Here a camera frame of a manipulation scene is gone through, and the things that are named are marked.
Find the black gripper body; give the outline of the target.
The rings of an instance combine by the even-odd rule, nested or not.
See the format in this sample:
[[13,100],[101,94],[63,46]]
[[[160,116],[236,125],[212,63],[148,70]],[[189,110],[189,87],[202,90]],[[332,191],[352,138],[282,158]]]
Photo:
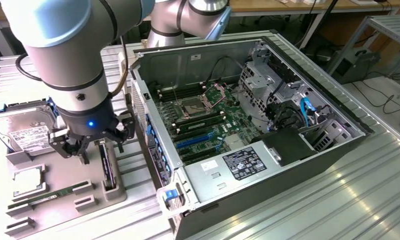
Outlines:
[[117,128],[118,119],[109,97],[89,110],[69,111],[58,106],[55,108],[67,128],[67,136],[75,140],[85,136],[95,138],[106,130],[113,131]]

